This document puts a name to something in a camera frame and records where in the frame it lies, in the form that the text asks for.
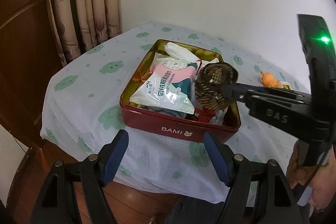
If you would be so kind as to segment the person right hand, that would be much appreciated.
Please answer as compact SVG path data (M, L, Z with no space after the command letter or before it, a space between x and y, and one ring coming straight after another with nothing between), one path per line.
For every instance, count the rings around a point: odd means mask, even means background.
M296 141L293 147L293 153L286 170L286 178L291 188L297 184L304 185L315 170L312 166L301 168L297 166L298 142ZM327 208L335 195L335 153L333 148L330 149L327 164L319 168L309 186L313 190L309 203L317 210Z

